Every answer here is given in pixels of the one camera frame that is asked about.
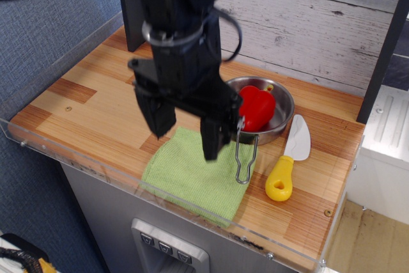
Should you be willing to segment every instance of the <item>red bell pepper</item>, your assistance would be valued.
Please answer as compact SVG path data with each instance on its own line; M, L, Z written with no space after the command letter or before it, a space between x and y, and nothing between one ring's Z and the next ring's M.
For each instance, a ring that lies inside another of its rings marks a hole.
M245 86L239 92L243 104L239 109L240 116L244 116L243 131L257 132L274 116L275 98L270 93L272 86L259 90L255 86Z

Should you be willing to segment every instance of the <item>metal pot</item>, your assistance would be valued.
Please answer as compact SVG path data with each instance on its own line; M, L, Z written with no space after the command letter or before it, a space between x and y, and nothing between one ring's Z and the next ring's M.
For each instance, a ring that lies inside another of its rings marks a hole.
M227 81L227 84L234 89L237 93L245 86L255 86L261 90L265 89L268 85L272 84L274 86L271 94L275 98L276 106L273 118L265 124L260 131L257 132L246 132L238 131L238 135L234 135L232 139L236 141L237 137L239 142L236 143L236 160L237 160L237 174L236 180L238 183L246 184L250 180L250 169L251 165L256 160L257 146L262 144L267 144L277 139L280 134L286 128L289 120L294 114L294 100L289 91L276 81L273 81L264 77L256 76L243 76L237 77ZM247 166L247 179L241 180L240 170L241 163L238 157L239 143L243 144L254 144L253 159Z

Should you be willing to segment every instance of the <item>wire handle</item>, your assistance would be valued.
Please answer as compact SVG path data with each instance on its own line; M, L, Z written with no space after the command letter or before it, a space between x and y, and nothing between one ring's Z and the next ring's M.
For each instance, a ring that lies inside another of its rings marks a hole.
M257 156L257 144L258 144L258 134L256 134L256 139L254 140L254 150L253 150L253 158L249 162L249 165L247 166L247 178L246 180L240 180L240 171L242 169L242 163L240 162L240 158L238 156L238 149L239 149L239 140L240 140L240 133L242 129L244 128L244 116L241 118L238 123L237 123L237 136L236 136L236 161L237 161L237 173L236 173L236 181L242 185L245 185L249 183L250 181L250 172L251 172L251 166L256 161L256 156Z

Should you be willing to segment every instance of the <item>green towel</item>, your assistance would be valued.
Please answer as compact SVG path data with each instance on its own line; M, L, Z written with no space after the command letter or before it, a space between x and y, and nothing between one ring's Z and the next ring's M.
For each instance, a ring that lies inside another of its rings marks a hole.
M252 159L253 148L253 145L240 144L242 180L247 176L247 165ZM203 157L201 135L180 127L149 161L142 180L231 221L249 185L242 185L236 181L235 151L236 143L230 142L219 152L216 161L207 162ZM220 226L229 226L228 222L208 212L189 206L178 199L164 197L159 191L144 188Z

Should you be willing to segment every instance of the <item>blue fabric wall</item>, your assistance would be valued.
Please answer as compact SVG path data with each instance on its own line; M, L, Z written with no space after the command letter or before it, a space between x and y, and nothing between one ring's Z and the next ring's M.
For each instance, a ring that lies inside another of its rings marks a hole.
M120 0L0 2L0 117L91 51L99 42L90 37L120 11ZM57 162L0 135L0 230L43 249L62 272L103 272L70 193Z

